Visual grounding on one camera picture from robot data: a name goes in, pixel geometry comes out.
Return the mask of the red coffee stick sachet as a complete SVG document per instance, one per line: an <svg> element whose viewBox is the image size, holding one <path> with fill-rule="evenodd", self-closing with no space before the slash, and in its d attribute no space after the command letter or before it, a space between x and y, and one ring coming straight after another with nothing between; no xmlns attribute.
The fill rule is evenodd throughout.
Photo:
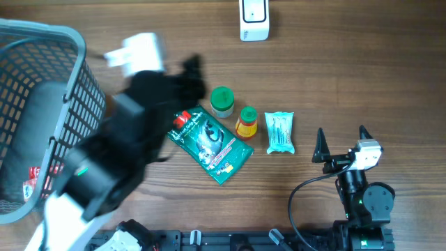
<svg viewBox="0 0 446 251"><path fill-rule="evenodd" d="M40 167L30 167L29 168L29 178L34 179L37 178L40 173Z"/></svg>

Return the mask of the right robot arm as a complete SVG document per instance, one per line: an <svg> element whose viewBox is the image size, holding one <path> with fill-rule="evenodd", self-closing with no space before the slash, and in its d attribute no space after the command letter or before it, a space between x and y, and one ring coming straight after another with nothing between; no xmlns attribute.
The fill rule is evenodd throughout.
<svg viewBox="0 0 446 251"><path fill-rule="evenodd" d="M378 165L383 147L363 125L359 134L360 139L347 153L333 155L323 129L318 129L312 162L323 163L323 174L337 178L335 186L349 225L379 227L390 222L396 194L386 183L367 181L366 171Z"/></svg>

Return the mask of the green lid white jar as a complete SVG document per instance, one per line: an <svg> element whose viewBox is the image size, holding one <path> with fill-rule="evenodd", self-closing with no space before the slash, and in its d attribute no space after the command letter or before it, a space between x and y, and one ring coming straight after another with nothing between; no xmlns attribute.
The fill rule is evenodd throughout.
<svg viewBox="0 0 446 251"><path fill-rule="evenodd" d="M232 115L234 102L235 98L233 91L226 86L215 88L210 95L212 111L216 117L221 119Z"/></svg>

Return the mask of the light blue wipes packet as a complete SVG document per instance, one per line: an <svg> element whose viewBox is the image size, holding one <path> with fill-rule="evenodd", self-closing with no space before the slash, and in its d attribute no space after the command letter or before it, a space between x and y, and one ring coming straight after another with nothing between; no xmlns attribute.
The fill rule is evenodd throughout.
<svg viewBox="0 0 446 251"><path fill-rule="evenodd" d="M269 147L266 150L267 154L271 154L272 152L295 153L291 139L293 115L293 112L265 113L269 142Z"/></svg>

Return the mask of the pink tissue packet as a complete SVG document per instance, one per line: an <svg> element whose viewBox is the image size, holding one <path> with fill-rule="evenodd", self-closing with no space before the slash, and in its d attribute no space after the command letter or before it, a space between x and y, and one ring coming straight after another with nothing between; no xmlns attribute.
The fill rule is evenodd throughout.
<svg viewBox="0 0 446 251"><path fill-rule="evenodd" d="M33 179L23 182L22 191L23 191L23 196L24 196L25 202L27 202L31 198L33 191L36 188L37 181L38 181L38 179L33 178Z"/></svg>

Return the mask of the green cap sauce bottle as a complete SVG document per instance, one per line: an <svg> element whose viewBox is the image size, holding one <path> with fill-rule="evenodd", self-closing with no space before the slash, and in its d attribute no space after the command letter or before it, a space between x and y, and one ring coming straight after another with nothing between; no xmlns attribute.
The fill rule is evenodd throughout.
<svg viewBox="0 0 446 251"><path fill-rule="evenodd" d="M253 107L244 107L236 122L236 135L246 141L257 133L257 111Z"/></svg>

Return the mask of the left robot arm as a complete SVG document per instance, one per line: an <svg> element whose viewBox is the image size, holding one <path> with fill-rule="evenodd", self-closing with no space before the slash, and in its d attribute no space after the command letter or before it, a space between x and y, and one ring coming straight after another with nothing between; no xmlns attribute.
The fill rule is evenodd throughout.
<svg viewBox="0 0 446 251"><path fill-rule="evenodd" d="M83 250L159 162L174 115L196 106L206 86L198 54L182 71L141 70L114 96L114 111L98 130L66 154L64 168L47 198L42 223L28 250Z"/></svg>

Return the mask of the green 3M gloves packet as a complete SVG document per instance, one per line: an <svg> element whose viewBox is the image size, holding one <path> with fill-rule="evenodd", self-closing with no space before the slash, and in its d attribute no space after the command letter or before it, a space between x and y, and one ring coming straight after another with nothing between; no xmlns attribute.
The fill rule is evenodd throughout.
<svg viewBox="0 0 446 251"><path fill-rule="evenodd" d="M237 138L201 105L174 115L168 138L185 150L219 185L229 180L254 149Z"/></svg>

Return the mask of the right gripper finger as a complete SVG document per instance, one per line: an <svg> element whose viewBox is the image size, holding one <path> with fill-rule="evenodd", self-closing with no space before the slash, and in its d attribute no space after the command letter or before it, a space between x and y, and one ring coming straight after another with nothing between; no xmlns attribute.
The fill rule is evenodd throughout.
<svg viewBox="0 0 446 251"><path fill-rule="evenodd" d="M313 163L328 162L331 159L330 150L322 128L317 131L316 146L312 157Z"/></svg>
<svg viewBox="0 0 446 251"><path fill-rule="evenodd" d="M361 140L363 140L363 139L374 139L374 138L369 134L368 130L365 128L364 125L361 125L361 126L359 127L359 136L360 136L360 139L361 139Z"/></svg>

